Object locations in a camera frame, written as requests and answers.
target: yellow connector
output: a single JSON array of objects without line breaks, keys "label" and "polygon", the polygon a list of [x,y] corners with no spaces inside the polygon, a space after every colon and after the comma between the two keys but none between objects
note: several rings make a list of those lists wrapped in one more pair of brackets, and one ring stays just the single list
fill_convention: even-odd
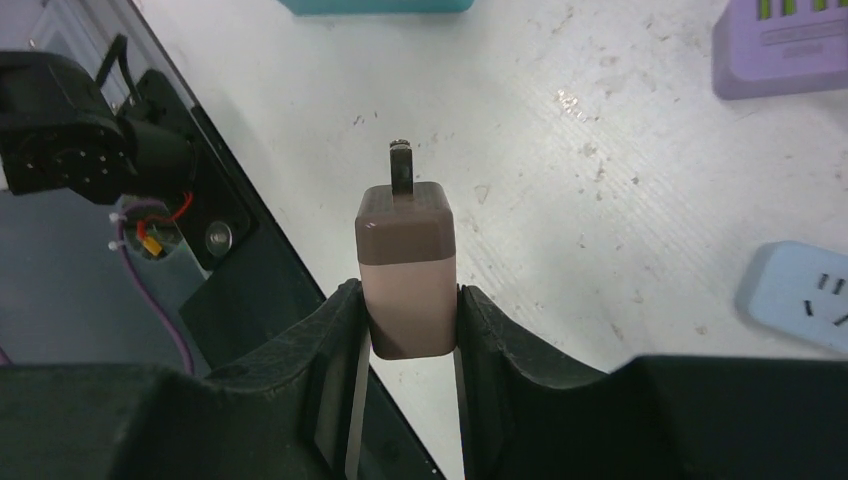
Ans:
[{"label": "yellow connector", "polygon": [[160,253],[162,253],[162,245],[156,241],[155,238],[151,236],[144,237],[144,240],[141,241],[141,245],[144,246],[144,249],[150,252],[154,257],[158,257]]}]

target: white table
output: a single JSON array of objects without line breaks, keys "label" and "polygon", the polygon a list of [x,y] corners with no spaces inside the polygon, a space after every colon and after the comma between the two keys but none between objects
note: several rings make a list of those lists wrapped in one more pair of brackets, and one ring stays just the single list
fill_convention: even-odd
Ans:
[{"label": "white table", "polygon": [[[478,0],[458,16],[293,18],[275,0],[138,0],[321,288],[416,147],[457,221],[460,281],[586,363],[831,355],[741,322],[753,251],[848,251],[848,94],[723,103],[722,1]],[[462,477],[450,357],[374,368]]]}]

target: power adapter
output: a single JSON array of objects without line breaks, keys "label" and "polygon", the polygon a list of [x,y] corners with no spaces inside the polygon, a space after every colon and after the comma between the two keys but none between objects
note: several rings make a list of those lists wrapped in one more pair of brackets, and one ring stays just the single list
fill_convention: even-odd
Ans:
[{"label": "power adapter", "polygon": [[445,355],[456,346],[456,238],[441,185],[413,182],[406,140],[389,151],[392,184],[369,188],[356,248],[374,353],[386,360]]},{"label": "power adapter", "polygon": [[730,0],[713,29],[725,100],[848,87],[848,0]]}]

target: purple cable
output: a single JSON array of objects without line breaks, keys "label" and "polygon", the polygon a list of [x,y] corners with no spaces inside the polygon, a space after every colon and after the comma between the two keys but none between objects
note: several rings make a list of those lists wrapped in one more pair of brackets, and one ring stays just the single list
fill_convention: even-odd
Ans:
[{"label": "purple cable", "polygon": [[[165,208],[165,204],[158,200],[139,200],[131,205],[126,206],[123,211],[121,211],[121,215],[126,217],[126,215],[134,210],[138,210],[139,208],[146,207],[161,207]],[[174,345],[177,346],[177,350],[180,351],[180,356],[183,359],[183,369],[189,375],[194,375],[194,359],[191,357],[191,350],[188,348],[188,343],[186,342],[183,335],[177,330],[177,327],[174,326],[174,322],[171,321],[168,314],[165,313],[165,310],[159,305],[159,302],[153,298],[153,295],[147,290],[147,287],[144,286],[144,282],[141,281],[141,277],[138,275],[138,271],[135,269],[135,266],[130,261],[129,253],[127,252],[127,247],[123,243],[124,242],[124,220],[118,220],[118,252],[121,254],[121,260],[124,262],[124,267],[126,267],[127,272],[130,274],[130,280],[135,284],[135,287],[138,289],[138,292],[141,294],[142,298],[150,305],[150,309],[153,310],[153,313],[159,317],[159,320],[162,322],[162,326],[165,327],[165,330],[168,331],[168,334],[171,336],[171,339],[174,341]]]}]

